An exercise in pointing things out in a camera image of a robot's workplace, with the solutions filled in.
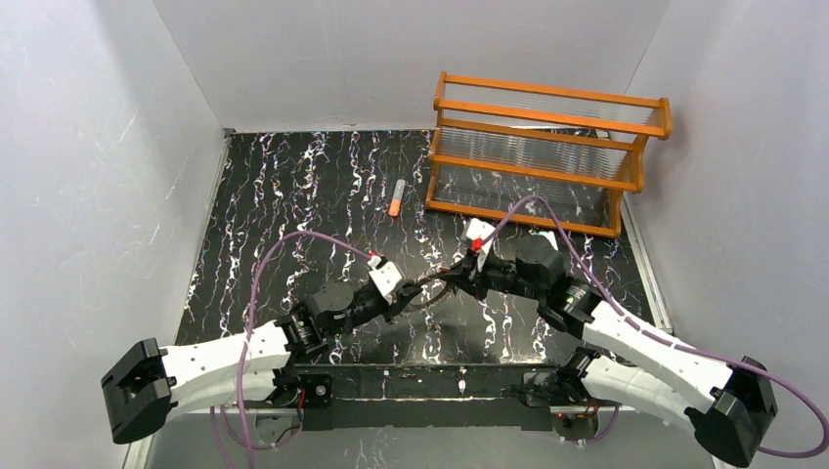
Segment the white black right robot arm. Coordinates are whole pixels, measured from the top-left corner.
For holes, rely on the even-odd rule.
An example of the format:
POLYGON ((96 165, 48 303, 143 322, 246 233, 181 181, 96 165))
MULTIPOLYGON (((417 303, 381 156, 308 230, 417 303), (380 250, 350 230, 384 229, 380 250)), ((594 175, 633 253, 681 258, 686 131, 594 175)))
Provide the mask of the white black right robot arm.
POLYGON ((727 464, 748 467, 776 416, 759 362, 701 357, 652 324, 618 313, 595 288, 570 276, 563 255, 543 238, 532 238, 512 260, 468 250, 440 278, 479 300, 494 290, 536 301, 539 317, 556 330, 626 360, 584 353, 559 373, 572 390, 676 425, 727 464))

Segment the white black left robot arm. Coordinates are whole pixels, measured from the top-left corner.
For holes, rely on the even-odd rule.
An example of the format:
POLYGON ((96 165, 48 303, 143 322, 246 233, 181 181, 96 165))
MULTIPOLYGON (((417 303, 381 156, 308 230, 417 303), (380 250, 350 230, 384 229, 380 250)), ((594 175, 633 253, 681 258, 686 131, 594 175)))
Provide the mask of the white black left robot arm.
POLYGON ((422 286, 406 279, 383 294, 373 281, 355 288, 330 281, 278 320, 190 346, 136 342, 101 379, 111 438, 126 445, 193 410, 236 400, 266 401, 281 386, 279 370, 325 353, 335 335, 376 318, 392 320, 422 286))

